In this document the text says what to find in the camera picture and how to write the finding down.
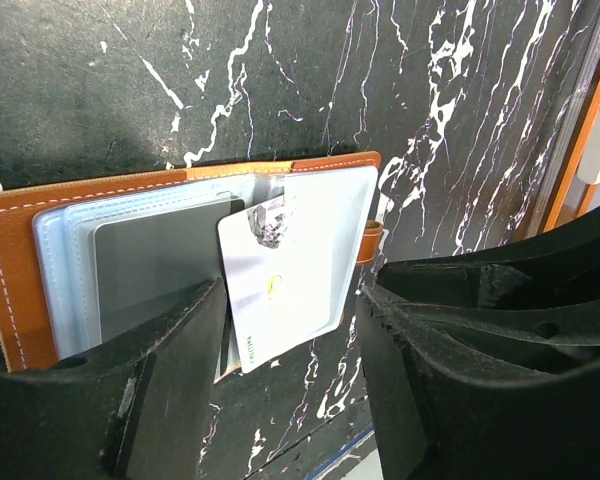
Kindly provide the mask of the orange leather card holder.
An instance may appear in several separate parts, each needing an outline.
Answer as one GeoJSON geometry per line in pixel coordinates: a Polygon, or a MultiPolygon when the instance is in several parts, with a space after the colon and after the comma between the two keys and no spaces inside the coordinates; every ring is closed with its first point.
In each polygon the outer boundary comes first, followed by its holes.
{"type": "Polygon", "coordinates": [[[335,330],[381,226],[375,151],[0,192],[0,344],[45,369],[219,279],[229,368],[250,372],[335,330]]]}

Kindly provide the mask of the orange wooden tiered rack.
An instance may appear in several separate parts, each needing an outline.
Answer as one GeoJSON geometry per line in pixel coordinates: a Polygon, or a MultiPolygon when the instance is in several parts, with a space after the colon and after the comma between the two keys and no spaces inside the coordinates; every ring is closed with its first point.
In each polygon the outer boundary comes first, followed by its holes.
{"type": "Polygon", "coordinates": [[[549,231],[568,213],[577,217],[588,207],[594,190],[585,189],[584,198],[575,207],[567,205],[596,116],[600,110],[600,2],[595,28],[581,62],[572,94],[549,143],[551,156],[544,162],[542,182],[524,212],[514,238],[521,240],[549,231]]]}

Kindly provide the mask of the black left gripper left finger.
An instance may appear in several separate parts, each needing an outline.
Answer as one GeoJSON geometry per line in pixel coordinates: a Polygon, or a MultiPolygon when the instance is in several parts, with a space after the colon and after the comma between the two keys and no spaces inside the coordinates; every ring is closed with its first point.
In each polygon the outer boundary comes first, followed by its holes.
{"type": "Polygon", "coordinates": [[[47,370],[0,371],[0,479],[193,479],[221,349],[215,279],[47,370]]]}

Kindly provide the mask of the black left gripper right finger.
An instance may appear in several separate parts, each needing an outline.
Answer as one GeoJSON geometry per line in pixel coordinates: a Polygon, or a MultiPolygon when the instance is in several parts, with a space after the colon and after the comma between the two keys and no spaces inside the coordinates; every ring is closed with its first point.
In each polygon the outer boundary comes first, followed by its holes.
{"type": "Polygon", "coordinates": [[[358,340],[387,479],[600,479],[600,358],[559,373],[366,288],[358,340]]]}

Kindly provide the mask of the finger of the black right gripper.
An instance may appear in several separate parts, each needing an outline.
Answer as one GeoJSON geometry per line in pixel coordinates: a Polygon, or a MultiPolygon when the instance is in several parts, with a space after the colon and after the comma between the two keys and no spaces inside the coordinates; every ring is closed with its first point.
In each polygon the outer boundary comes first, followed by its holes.
{"type": "Polygon", "coordinates": [[[439,325],[474,350],[563,373],[600,358],[600,206],[516,243],[388,263],[377,283],[441,308],[439,325]]]}

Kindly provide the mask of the white patterned credit card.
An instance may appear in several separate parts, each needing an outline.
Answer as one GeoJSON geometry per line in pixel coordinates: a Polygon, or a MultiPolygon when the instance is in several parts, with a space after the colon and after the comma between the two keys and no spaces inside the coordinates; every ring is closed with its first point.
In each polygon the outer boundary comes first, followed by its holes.
{"type": "Polygon", "coordinates": [[[318,202],[282,194],[219,222],[241,369],[249,373],[331,319],[333,229],[318,202]]]}

